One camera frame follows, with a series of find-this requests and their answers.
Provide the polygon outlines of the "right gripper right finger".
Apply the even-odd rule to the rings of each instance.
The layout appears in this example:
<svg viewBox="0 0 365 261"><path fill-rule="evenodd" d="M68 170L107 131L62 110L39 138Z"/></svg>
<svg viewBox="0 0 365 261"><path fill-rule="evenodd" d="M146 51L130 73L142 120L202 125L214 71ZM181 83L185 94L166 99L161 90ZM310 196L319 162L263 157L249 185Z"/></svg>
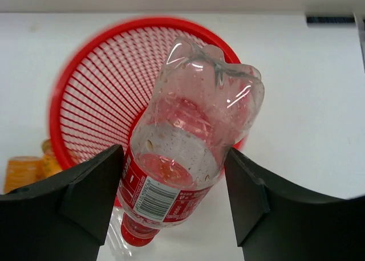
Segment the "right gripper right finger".
<svg viewBox="0 0 365 261"><path fill-rule="evenodd" d="M226 157L225 177L245 260L364 259L364 196L309 190L236 149Z"/></svg>

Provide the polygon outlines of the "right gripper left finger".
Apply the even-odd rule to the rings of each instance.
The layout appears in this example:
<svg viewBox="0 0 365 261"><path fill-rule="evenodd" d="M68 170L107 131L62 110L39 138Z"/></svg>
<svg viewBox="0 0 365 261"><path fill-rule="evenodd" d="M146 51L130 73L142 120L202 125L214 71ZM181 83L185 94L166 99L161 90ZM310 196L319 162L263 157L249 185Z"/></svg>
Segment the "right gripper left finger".
<svg viewBox="0 0 365 261"><path fill-rule="evenodd" d="M96 260L106 241L124 152L113 145L1 195L1 260Z"/></svg>

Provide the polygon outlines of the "clear bottle red label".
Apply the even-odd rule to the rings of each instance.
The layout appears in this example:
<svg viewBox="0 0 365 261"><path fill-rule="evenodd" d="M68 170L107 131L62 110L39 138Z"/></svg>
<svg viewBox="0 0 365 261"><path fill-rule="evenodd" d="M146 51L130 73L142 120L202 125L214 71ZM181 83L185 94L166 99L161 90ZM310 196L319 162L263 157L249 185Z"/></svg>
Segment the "clear bottle red label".
<svg viewBox="0 0 365 261"><path fill-rule="evenodd" d="M125 151L117 197L128 244L145 246L194 212L221 178L229 149L249 133L264 94L255 67L227 63L216 46L174 40Z"/></svg>

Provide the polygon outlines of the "large clear plastic bottle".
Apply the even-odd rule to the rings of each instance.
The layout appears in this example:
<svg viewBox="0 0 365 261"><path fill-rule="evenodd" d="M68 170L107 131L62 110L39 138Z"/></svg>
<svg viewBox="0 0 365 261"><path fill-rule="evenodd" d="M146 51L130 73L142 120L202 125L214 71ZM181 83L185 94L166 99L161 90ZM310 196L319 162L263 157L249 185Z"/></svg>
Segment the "large clear plastic bottle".
<svg viewBox="0 0 365 261"><path fill-rule="evenodd" d="M106 241L115 260L132 260L132 246L124 240L121 234L123 215L124 210L121 207L113 208Z"/></svg>

